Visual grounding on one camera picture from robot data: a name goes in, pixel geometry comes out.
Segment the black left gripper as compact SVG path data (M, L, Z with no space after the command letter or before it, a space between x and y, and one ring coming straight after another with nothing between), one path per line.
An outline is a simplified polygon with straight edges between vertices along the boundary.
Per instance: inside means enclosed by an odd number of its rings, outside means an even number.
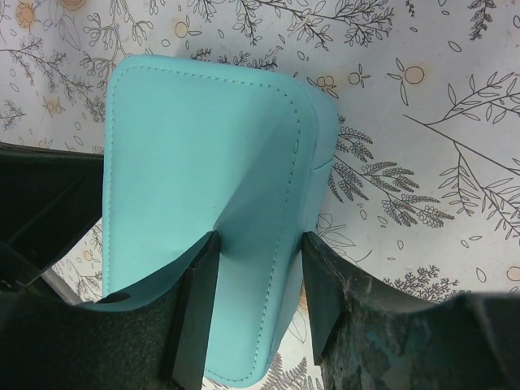
M1 289L19 291L102 217L103 157L1 144Z

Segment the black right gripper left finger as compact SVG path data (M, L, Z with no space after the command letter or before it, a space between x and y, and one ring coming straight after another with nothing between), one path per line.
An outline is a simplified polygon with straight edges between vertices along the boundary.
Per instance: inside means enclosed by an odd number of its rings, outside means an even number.
M1 295L4 389L199 389L219 269L208 232L176 260L97 302Z

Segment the teal jewelry box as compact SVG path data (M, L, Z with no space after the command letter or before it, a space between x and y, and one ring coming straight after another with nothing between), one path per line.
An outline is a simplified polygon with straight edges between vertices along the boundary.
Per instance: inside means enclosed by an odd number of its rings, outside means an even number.
M259 382L292 321L300 240L321 210L338 138L332 100L285 74L141 54L106 93L105 294L221 238L205 374Z

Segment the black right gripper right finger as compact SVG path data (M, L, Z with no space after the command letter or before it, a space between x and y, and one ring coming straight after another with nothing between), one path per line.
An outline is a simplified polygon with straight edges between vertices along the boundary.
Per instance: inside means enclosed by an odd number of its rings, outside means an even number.
M314 363L326 389L516 389L519 297L462 293L436 304L302 237Z

